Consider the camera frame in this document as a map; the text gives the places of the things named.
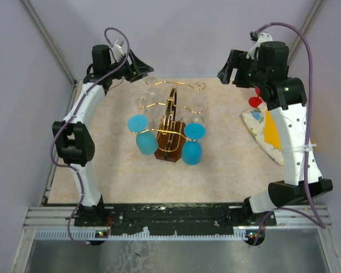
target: wall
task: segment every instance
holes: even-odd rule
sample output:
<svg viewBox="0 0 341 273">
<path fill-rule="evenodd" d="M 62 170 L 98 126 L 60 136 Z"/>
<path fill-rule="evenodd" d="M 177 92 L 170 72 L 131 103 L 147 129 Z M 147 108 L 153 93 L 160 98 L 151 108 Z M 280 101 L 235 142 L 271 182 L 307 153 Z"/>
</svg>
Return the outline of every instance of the wall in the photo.
<svg viewBox="0 0 341 273">
<path fill-rule="evenodd" d="M 215 76 L 232 48 L 249 50 L 249 32 L 281 20 L 301 27 L 313 0 L 31 0 L 62 49 L 75 77 L 83 78 L 103 30 L 120 28 L 135 54 L 159 76 Z M 271 28 L 291 44 L 292 32 Z"/>
<path fill-rule="evenodd" d="M 316 159 L 334 190 L 321 201 L 328 206 L 341 244 L 341 1 L 326 1 L 307 35 L 314 61 L 312 139 Z M 292 62 L 291 76 L 307 86 L 307 54 L 301 48 Z"/>
<path fill-rule="evenodd" d="M 0 1 L 0 272 L 9 272 L 22 225 L 38 205 L 51 126 L 70 83 L 19 1 Z"/>
</svg>

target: table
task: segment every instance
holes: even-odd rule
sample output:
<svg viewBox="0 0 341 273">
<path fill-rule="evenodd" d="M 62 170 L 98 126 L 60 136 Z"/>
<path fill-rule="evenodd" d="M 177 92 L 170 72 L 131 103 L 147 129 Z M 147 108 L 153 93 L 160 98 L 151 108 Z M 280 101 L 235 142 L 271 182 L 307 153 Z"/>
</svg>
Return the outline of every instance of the table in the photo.
<svg viewBox="0 0 341 273">
<path fill-rule="evenodd" d="M 127 121 L 143 112 L 134 101 L 135 94 L 152 88 L 144 80 L 124 81 L 101 101 L 89 127 L 96 146 L 94 174 L 105 203 L 238 202 L 283 179 L 283 166 L 258 146 L 242 121 L 241 113 L 250 108 L 248 99 L 255 95 L 253 89 L 222 85 L 217 78 L 168 80 L 206 84 L 202 91 L 183 85 L 177 91 L 177 104 L 192 105 L 200 97 L 205 105 L 202 161 L 189 166 L 182 160 L 165 162 L 140 153 Z M 166 99 L 171 88 L 171 84 L 158 85 L 158 99 Z M 160 120 L 165 108 L 155 107 L 156 120 Z M 181 110 L 177 115 L 187 122 L 189 113 Z M 76 203 L 78 199 L 70 171 L 57 168 L 48 203 Z"/>
</svg>

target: floor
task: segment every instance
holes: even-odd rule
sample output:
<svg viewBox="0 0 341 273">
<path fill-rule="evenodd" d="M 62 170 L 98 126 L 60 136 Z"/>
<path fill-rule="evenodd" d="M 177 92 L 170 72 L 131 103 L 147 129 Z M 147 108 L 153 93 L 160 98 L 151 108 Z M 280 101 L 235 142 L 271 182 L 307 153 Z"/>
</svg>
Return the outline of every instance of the floor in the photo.
<svg viewBox="0 0 341 273">
<path fill-rule="evenodd" d="M 268 230 L 259 247 L 242 241 L 109 241 L 80 247 L 35 241 L 26 273 L 328 272 L 317 230 Z"/>
<path fill-rule="evenodd" d="M 257 145 L 240 117 L 250 109 L 253 89 L 222 85 L 217 78 L 169 80 L 206 84 L 201 91 L 185 85 L 179 85 L 177 91 L 178 105 L 192 108 L 201 99 L 205 106 L 202 161 L 188 166 L 182 160 L 165 162 L 139 152 L 135 135 L 127 129 L 129 118 L 143 113 L 134 96 L 150 90 L 156 94 L 154 101 L 165 102 L 172 84 L 154 88 L 144 80 L 124 81 L 108 92 L 89 129 L 96 146 L 94 175 L 104 202 L 238 202 L 266 190 L 270 182 L 283 180 L 284 168 Z M 157 105 L 150 111 L 158 122 L 165 108 Z M 178 108 L 177 119 L 181 118 L 187 123 L 190 112 Z M 57 169 L 48 203 L 77 201 L 72 175 L 68 169 Z"/>
</svg>

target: red object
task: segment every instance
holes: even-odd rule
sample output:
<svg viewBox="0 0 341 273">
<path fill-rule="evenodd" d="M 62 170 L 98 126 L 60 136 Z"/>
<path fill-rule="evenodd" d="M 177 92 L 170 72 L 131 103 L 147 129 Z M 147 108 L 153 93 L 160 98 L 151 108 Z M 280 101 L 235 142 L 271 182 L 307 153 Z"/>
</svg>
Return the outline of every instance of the red object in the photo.
<svg viewBox="0 0 341 273">
<path fill-rule="evenodd" d="M 257 97 L 251 97 L 249 99 L 249 105 L 251 107 L 257 108 L 263 102 L 263 100 L 260 98 L 260 90 L 258 88 L 255 88 L 255 93 Z"/>
</svg>

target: blue cup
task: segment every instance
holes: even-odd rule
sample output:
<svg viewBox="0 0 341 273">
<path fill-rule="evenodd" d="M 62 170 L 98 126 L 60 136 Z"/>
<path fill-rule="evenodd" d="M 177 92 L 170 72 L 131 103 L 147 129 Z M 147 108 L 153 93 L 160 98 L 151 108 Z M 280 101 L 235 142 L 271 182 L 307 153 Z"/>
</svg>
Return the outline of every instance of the blue cup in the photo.
<svg viewBox="0 0 341 273">
<path fill-rule="evenodd" d="M 151 155 L 158 149 L 158 142 L 152 132 L 136 135 L 136 145 L 143 155 Z"/>
<path fill-rule="evenodd" d="M 188 165 L 196 165 L 202 159 L 202 146 L 198 141 L 186 141 L 182 149 L 182 160 Z"/>
</svg>

